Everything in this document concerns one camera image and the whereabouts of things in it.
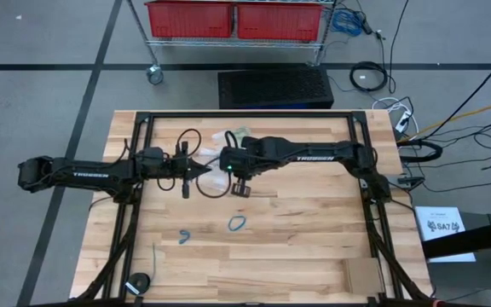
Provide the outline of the white power strip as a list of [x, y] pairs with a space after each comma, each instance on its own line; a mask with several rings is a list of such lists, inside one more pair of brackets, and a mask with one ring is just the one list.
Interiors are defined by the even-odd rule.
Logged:
[[412, 112], [411, 111], [405, 111], [401, 115], [399, 121], [397, 122], [395, 129], [400, 133], [405, 131], [408, 127], [408, 122], [409, 122], [411, 117], [412, 117]]

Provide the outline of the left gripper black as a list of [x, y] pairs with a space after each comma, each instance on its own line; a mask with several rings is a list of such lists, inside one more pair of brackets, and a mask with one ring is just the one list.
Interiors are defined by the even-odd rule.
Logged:
[[136, 170], [143, 179], [181, 178], [182, 197], [188, 199], [189, 183], [211, 171], [209, 165], [201, 164], [193, 158], [195, 152], [195, 149], [189, 150], [187, 142], [181, 143], [181, 152], [174, 156], [169, 156], [159, 147], [145, 148], [136, 154]]

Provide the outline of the grey metal cart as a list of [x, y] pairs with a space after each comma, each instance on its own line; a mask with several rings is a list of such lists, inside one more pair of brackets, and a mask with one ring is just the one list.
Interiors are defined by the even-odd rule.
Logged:
[[[418, 222], [422, 243], [490, 224], [490, 214], [467, 213], [453, 208], [437, 208], [432, 213], [422, 214]], [[426, 259], [436, 288], [491, 290], [491, 249]]]

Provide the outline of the brown cardboard box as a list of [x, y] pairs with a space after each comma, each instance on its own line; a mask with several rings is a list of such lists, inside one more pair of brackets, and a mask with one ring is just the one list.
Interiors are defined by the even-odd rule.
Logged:
[[376, 258], [344, 260], [345, 288], [356, 295], [376, 295], [384, 292], [380, 264]]

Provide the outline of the red plastic bin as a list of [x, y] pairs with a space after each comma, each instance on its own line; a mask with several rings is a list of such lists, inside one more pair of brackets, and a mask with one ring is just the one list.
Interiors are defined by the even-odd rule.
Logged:
[[315, 41], [322, 9], [307, 3], [238, 3], [238, 38]]
[[229, 38], [231, 3], [154, 1], [144, 3], [155, 38]]

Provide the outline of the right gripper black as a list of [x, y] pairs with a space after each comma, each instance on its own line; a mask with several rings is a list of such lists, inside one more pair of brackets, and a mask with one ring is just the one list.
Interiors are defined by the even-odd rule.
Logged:
[[240, 144], [235, 135], [225, 135], [224, 138], [226, 146], [220, 154], [220, 169], [239, 178], [232, 184], [230, 193], [241, 198], [249, 198], [251, 188], [246, 185], [246, 180], [251, 180], [266, 171], [271, 161], [260, 154], [260, 142], [255, 137], [245, 136]]

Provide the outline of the black perforated metal case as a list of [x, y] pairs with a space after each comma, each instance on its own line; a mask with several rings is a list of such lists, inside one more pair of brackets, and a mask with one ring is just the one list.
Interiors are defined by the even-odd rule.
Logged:
[[334, 103], [319, 67], [220, 72], [217, 83], [221, 109], [330, 109]]

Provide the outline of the black tape roll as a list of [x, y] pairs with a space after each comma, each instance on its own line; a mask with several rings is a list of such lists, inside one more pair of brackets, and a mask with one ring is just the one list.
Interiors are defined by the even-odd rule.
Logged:
[[151, 278], [146, 273], [134, 273], [124, 284], [127, 292], [136, 296], [146, 293], [150, 285]]

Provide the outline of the black beam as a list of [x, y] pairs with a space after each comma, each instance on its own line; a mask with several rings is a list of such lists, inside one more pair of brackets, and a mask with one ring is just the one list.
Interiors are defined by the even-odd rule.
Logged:
[[491, 249], [491, 224], [422, 243], [427, 258], [440, 258]]

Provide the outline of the black power adapter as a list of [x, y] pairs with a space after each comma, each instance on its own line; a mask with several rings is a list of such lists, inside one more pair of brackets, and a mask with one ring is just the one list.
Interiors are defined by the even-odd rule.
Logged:
[[400, 188], [413, 190], [421, 185], [425, 181], [424, 177], [415, 177], [415, 176], [402, 176], [396, 179], [396, 184]]

